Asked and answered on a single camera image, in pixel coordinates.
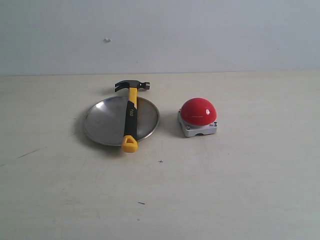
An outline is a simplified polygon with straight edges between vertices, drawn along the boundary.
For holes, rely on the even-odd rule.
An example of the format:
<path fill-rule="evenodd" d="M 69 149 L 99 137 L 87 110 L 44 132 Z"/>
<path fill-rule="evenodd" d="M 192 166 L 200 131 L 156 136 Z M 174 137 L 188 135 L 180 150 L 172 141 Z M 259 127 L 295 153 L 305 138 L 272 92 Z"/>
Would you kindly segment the yellow black claw hammer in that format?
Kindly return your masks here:
<path fill-rule="evenodd" d="M 149 90 L 150 82 L 140 82 L 132 79 L 122 80 L 115 84 L 115 92 L 122 89 L 128 89 L 128 100 L 125 110 L 125 124 L 121 149 L 126 153 L 135 153 L 138 150 L 138 90 Z"/>

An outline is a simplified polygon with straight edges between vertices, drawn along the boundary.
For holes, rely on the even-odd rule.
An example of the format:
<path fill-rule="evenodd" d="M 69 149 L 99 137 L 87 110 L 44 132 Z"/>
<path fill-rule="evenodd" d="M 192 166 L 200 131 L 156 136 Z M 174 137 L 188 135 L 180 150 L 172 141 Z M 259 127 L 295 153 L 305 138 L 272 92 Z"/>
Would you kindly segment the red dome push button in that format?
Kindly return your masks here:
<path fill-rule="evenodd" d="M 177 120 L 185 137 L 212 135 L 217 132 L 217 111 L 207 99 L 187 100 L 177 113 Z"/>

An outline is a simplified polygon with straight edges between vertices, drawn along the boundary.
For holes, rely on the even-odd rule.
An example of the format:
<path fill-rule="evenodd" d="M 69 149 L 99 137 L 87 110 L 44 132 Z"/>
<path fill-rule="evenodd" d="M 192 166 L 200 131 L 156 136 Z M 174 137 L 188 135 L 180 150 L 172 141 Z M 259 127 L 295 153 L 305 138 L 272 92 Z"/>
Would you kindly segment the round stainless steel plate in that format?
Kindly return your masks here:
<path fill-rule="evenodd" d="M 120 147 L 125 129 L 127 96 L 106 98 L 84 114 L 83 129 L 86 136 L 101 145 Z M 137 98 L 137 140 L 149 137 L 160 121 L 158 108 L 149 100 Z"/>

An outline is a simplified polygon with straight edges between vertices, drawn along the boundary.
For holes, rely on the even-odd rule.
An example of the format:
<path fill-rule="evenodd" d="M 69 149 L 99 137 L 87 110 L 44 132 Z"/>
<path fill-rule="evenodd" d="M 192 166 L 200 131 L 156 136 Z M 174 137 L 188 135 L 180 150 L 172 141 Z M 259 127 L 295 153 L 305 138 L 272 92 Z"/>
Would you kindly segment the small white wall hook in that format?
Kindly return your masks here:
<path fill-rule="evenodd" d="M 110 43 L 112 40 L 111 40 L 110 38 L 105 38 L 104 41 L 105 41 L 106 43 Z"/>

